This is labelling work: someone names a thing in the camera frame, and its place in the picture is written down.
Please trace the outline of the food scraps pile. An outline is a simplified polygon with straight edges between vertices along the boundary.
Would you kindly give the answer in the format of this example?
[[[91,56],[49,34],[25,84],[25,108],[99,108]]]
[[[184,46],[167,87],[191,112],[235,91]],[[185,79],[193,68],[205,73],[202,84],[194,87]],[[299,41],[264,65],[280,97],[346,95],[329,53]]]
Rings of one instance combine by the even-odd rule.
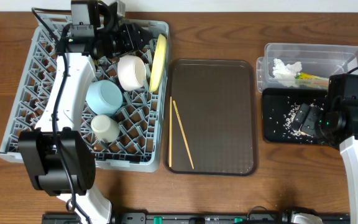
[[[294,121],[296,113],[298,112],[299,109],[300,109],[300,105],[295,103],[294,105],[291,105],[290,111],[284,115],[285,118],[285,123],[283,125],[284,135],[287,135],[288,138],[294,137],[295,139],[297,139],[298,137],[301,136],[300,131],[294,131],[291,127],[292,122]]]

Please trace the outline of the white pink bowl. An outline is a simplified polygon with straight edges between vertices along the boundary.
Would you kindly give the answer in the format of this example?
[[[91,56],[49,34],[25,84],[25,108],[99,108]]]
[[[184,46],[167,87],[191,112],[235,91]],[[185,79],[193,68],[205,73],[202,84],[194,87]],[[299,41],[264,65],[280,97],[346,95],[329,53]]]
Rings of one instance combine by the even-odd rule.
[[[126,55],[117,64],[117,75],[125,91],[142,88],[146,80],[145,64],[140,57]]]

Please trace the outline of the yellow plate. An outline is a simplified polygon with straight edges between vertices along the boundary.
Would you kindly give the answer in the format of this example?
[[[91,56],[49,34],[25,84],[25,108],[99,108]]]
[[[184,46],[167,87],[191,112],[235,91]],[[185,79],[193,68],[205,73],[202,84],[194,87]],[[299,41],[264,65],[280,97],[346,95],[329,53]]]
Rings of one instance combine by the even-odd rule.
[[[159,88],[163,75],[163,69],[165,66],[166,51],[167,51],[167,39],[164,35],[160,34],[157,39],[154,59],[152,62],[152,71],[151,71],[150,83],[149,83],[150,92],[155,92]]]

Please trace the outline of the white tissue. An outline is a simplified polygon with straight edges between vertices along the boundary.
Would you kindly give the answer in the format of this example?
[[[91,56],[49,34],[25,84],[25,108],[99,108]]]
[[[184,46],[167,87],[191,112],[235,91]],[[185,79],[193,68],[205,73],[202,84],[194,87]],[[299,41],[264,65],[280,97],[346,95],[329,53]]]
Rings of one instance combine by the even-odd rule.
[[[298,88],[299,85],[296,84],[296,76],[301,72],[302,65],[301,62],[295,62],[294,64],[285,65],[280,59],[275,58],[273,60],[273,72],[272,75],[279,83],[285,87],[294,87]]]

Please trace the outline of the blue bowl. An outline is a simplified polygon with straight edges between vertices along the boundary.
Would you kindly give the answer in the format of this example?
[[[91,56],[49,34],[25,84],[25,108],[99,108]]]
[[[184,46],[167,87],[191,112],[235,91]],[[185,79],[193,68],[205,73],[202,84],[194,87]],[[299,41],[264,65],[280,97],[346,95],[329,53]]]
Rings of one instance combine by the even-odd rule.
[[[119,87],[109,81],[93,82],[86,94],[86,103],[95,114],[113,116],[123,104],[123,95]]]

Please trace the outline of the wooden chopstick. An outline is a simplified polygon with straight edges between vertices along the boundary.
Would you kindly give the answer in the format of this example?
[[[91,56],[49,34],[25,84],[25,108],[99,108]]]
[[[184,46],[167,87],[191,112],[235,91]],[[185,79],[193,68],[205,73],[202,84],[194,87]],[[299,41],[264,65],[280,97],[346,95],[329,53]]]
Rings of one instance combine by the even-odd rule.
[[[189,145],[188,145],[188,141],[187,141],[187,138],[186,138],[185,130],[183,129],[183,124],[182,124],[180,114],[179,114],[179,110],[178,110],[178,106],[177,106],[177,103],[176,103],[175,100],[173,100],[173,107],[175,109],[175,113],[176,113],[176,116],[177,116],[177,120],[178,120],[178,124],[179,124],[179,127],[180,127],[183,142],[185,144],[185,148],[186,148],[188,158],[189,158],[189,161],[190,161],[190,164],[191,164],[191,168],[195,169],[193,159],[192,159],[192,156],[191,156],[191,152],[190,152],[190,148],[189,148]]]
[[[172,96],[169,103],[169,130],[168,130],[168,165],[172,167]]]

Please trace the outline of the white cup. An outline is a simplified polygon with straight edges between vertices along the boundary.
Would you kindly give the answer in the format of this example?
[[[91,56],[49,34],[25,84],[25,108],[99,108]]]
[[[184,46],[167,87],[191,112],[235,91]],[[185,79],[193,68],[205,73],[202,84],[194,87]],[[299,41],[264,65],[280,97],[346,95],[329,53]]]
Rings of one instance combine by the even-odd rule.
[[[92,119],[91,129],[95,136],[104,142],[115,141],[120,133],[119,125],[104,114],[97,115]]]

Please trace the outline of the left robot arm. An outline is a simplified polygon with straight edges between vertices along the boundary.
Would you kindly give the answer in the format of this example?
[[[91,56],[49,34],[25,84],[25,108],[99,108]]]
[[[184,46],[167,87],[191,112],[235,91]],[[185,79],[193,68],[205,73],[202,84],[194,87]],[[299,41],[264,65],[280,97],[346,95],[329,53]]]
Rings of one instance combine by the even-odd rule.
[[[72,1],[71,22],[54,37],[57,73],[47,106],[18,148],[34,189],[63,199],[68,217],[61,223],[115,223],[112,203],[95,184],[96,163],[81,136],[86,93],[95,63],[144,48],[152,33],[123,23],[123,2]]]

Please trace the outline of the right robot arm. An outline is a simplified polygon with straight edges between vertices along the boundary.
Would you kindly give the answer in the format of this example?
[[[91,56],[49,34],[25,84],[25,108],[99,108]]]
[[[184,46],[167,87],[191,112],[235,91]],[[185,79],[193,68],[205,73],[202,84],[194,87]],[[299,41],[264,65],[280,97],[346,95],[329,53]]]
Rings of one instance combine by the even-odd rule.
[[[322,110],[302,104],[291,128],[339,150],[347,175],[351,223],[358,223],[358,75],[331,76],[324,100]]]

